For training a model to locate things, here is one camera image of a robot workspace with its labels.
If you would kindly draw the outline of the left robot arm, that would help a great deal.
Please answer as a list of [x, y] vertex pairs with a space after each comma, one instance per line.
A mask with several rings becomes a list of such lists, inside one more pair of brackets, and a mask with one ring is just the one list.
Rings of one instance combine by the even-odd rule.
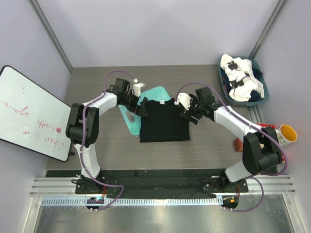
[[144, 83], [137, 79], [133, 85], [129, 81], [117, 78], [115, 83], [104, 90], [98, 97], [86, 103], [74, 103], [71, 106], [66, 127], [66, 137], [79, 154], [81, 164], [81, 175], [76, 180], [76, 191], [87, 193], [100, 193], [105, 186], [101, 179], [101, 168], [98, 164], [95, 143], [99, 136], [100, 116], [108, 110], [119, 105], [139, 116], [147, 117], [145, 109], [147, 98], [139, 104], [139, 98]]

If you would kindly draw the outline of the black floral t-shirt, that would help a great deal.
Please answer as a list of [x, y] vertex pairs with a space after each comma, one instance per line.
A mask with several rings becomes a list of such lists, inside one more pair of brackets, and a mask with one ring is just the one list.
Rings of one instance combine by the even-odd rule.
[[182, 109], [175, 99], [148, 100], [145, 104], [148, 116], [141, 117], [140, 142], [189, 141], [189, 122], [180, 116]]

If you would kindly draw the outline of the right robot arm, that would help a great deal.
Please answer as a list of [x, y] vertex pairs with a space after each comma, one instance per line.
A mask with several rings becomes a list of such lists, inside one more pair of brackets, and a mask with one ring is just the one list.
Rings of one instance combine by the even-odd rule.
[[202, 117], [209, 118], [242, 141], [241, 160], [220, 172], [219, 185], [222, 190], [234, 191], [244, 179], [282, 163], [281, 147], [274, 128], [262, 128], [239, 115], [222, 100], [216, 101], [208, 87], [196, 89], [195, 93], [178, 93], [175, 104], [183, 107], [181, 116], [194, 124]]

